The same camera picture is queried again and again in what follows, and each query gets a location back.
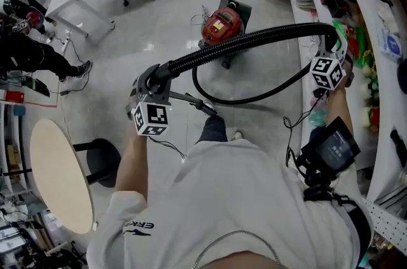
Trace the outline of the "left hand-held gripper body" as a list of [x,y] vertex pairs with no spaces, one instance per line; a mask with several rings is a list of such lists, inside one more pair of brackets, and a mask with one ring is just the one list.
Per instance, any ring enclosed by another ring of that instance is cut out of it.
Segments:
[[126,114],[140,136],[161,136],[169,127],[168,101],[155,102],[150,95],[130,94]]

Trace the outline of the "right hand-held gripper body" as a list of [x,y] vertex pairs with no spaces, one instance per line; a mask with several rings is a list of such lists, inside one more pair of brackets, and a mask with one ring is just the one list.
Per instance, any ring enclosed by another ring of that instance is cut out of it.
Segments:
[[336,90],[347,82],[347,72],[343,67],[348,58],[345,52],[318,53],[311,61],[310,72],[318,88]]

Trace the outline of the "metal wand with black nozzle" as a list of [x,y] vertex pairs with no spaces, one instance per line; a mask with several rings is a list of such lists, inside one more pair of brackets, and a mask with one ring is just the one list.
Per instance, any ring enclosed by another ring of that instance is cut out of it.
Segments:
[[175,100],[185,101],[190,105],[194,106],[197,110],[202,111],[208,116],[215,116],[217,115],[217,111],[213,108],[210,108],[208,105],[204,103],[203,100],[198,99],[188,93],[181,94],[177,92],[170,91],[169,97]]

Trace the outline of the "person's right forearm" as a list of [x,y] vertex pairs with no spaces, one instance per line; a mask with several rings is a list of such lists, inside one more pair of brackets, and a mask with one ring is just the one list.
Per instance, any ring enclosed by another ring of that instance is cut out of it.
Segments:
[[338,87],[329,94],[328,98],[328,114],[326,117],[326,125],[329,125],[337,117],[341,118],[351,134],[354,134],[352,120],[347,104],[347,94],[344,87]]

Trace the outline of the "person's left forearm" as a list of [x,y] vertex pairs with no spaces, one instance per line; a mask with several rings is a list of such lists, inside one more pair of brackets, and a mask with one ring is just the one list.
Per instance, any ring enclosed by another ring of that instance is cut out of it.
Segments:
[[148,174],[146,136],[139,136],[132,127],[129,142],[118,166],[115,191],[134,191],[148,200]]

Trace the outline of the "red vacuum cleaner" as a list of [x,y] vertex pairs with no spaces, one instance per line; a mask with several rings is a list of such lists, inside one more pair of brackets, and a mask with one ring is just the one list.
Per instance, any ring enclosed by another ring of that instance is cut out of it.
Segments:
[[198,47],[202,50],[244,34],[237,12],[229,7],[218,8],[201,26],[202,39]]

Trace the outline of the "green packet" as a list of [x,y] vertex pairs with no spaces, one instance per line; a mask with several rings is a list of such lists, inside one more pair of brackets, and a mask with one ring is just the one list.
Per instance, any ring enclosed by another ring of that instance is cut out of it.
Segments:
[[364,52],[367,42],[364,29],[362,27],[352,27],[345,23],[333,20],[333,26],[338,29],[341,35],[347,40],[355,65],[359,68],[364,67]]

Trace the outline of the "teal soft item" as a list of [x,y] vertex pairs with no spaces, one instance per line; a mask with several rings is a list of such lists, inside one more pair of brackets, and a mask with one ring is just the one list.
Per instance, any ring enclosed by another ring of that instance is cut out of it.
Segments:
[[328,112],[325,109],[313,109],[308,114],[308,122],[312,127],[325,127]]

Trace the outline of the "dark blue trousers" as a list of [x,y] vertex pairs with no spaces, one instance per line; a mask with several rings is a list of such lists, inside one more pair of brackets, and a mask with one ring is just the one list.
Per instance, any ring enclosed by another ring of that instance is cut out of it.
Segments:
[[209,116],[203,126],[202,133],[195,144],[199,142],[227,142],[226,125],[222,117],[218,115]]

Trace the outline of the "white metal shelf rack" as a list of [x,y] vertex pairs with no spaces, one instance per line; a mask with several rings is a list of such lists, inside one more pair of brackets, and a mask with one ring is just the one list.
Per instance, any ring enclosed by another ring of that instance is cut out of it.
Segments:
[[398,64],[380,50],[379,31],[384,28],[378,16],[377,0],[357,0],[368,32],[376,60],[379,87],[379,129],[373,134],[363,124],[367,122],[363,112],[361,85],[363,75],[354,68],[354,80],[347,92],[348,106],[354,126],[355,139],[361,154],[355,161],[357,170],[373,168],[371,180],[367,180],[365,201],[371,213],[375,231],[407,256],[407,186],[400,176],[407,173],[396,153],[390,133],[397,130],[407,147],[407,95],[397,82]]

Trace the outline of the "grey cloth dust bag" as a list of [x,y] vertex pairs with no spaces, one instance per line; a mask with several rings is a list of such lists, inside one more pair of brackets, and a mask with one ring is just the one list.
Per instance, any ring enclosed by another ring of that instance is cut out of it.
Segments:
[[222,8],[222,7],[229,7],[231,9],[233,9],[234,11],[236,11],[241,19],[241,23],[243,25],[244,30],[247,29],[247,24],[251,17],[251,11],[252,11],[251,6],[249,6],[245,3],[241,3],[237,0],[220,0],[219,8]]

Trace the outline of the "black handheld tool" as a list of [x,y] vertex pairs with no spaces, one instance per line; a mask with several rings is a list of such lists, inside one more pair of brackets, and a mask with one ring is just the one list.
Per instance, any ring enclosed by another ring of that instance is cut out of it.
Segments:
[[404,143],[403,139],[398,134],[396,129],[393,129],[390,133],[390,138],[395,145],[396,153],[399,158],[400,164],[402,168],[405,168],[407,165],[407,147]]

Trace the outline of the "round wooden table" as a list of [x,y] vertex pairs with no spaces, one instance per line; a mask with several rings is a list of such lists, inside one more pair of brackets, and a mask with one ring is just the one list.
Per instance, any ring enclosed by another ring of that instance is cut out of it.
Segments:
[[68,230],[88,233],[94,222],[90,185],[113,188],[121,155],[106,139],[72,144],[53,120],[39,120],[30,139],[31,170],[50,212]]

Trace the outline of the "white t-shirt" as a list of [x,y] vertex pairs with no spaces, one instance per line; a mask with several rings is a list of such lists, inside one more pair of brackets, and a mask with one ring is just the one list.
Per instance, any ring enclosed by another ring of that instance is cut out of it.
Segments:
[[89,269],[192,269],[238,252],[287,269],[354,269],[356,230],[335,201],[306,202],[298,176],[247,140],[199,142],[148,205],[113,193],[87,250]]

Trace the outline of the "red box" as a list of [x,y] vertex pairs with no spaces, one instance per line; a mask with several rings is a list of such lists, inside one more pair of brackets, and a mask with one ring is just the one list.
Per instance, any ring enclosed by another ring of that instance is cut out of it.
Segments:
[[5,100],[8,102],[23,104],[24,98],[25,94],[23,92],[7,90],[5,93]]

